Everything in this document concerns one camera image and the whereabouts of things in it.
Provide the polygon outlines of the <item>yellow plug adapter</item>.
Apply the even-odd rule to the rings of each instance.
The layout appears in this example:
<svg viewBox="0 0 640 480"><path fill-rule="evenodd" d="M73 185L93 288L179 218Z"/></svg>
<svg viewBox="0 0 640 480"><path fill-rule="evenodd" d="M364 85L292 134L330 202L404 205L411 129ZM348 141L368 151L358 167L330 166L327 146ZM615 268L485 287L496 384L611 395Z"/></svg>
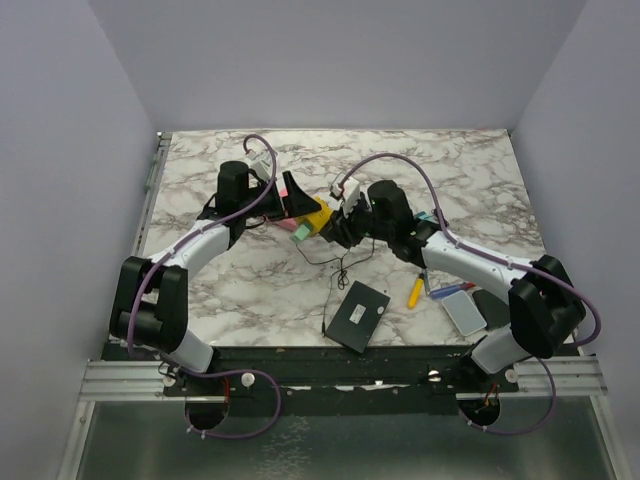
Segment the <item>yellow plug adapter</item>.
<svg viewBox="0 0 640 480"><path fill-rule="evenodd" d="M313 232L309 237L318 234L322 230L322 228L328 223L332 213L331 208L323 199L315 197L314 200L320 205L321 209L296 218L298 226L300 224L307 224L313 228Z"/></svg>

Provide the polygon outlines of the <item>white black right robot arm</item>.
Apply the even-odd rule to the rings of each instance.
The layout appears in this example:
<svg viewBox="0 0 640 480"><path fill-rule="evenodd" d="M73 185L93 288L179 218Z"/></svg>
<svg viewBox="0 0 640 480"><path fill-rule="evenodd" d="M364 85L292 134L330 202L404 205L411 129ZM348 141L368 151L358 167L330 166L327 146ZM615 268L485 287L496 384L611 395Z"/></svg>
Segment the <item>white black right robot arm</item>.
<svg viewBox="0 0 640 480"><path fill-rule="evenodd" d="M375 182L366 192L353 178L337 180L330 194L340 206L321 230L326 241L343 247L365 237L383 241L398 259L469 281L508 307L508 325L479 340L459 367L469 390L483 390L510 364L551 358L586 316L564 266L550 255L530 261L456 240L445 234L438 216L414 214L392 180Z"/></svg>

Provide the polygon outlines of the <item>pink power strip socket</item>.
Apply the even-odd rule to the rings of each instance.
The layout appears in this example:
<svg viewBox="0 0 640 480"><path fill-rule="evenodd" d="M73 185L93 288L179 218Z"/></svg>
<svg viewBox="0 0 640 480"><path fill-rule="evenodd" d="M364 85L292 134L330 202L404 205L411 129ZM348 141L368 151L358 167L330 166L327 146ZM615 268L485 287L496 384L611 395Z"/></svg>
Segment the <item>pink power strip socket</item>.
<svg viewBox="0 0 640 480"><path fill-rule="evenodd" d="M288 195L287 190L285 188L282 188L279 191L279 196L280 196L280 200L281 200L281 206L284 206L284 198ZM296 220L294 218L290 218L288 216L288 213L286 211L286 208L283 208L284 211L284 217L281 219L272 219L270 221L271 224L284 229L286 231L289 232L294 232L297 228L298 228L298 224L296 222Z"/></svg>

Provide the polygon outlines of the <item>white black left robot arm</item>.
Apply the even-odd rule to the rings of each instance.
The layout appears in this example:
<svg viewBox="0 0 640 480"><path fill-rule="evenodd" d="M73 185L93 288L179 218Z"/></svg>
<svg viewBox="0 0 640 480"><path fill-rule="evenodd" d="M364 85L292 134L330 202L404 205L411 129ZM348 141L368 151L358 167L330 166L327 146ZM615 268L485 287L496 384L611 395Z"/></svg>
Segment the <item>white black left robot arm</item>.
<svg viewBox="0 0 640 480"><path fill-rule="evenodd" d="M321 210L289 171L286 194L273 177L242 161L222 164L217 190L191 229L150 258L131 256L121 266L109 321L109 333L129 347L149 347L187 370L186 382L206 395L220 385L212 364L214 349L188 327L188 286L214 258L230 250L246 230L247 220L280 221Z"/></svg>

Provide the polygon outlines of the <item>teal usb charger plug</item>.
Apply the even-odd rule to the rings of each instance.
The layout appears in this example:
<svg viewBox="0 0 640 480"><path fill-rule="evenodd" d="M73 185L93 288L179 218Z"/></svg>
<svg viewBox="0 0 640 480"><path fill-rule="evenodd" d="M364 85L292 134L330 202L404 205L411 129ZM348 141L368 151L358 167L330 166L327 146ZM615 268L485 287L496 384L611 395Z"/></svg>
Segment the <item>teal usb charger plug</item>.
<svg viewBox="0 0 640 480"><path fill-rule="evenodd" d="M419 212L415 214L414 219L418 223L427 222L431 225L438 225L438 220L433 215L427 214L425 212Z"/></svg>

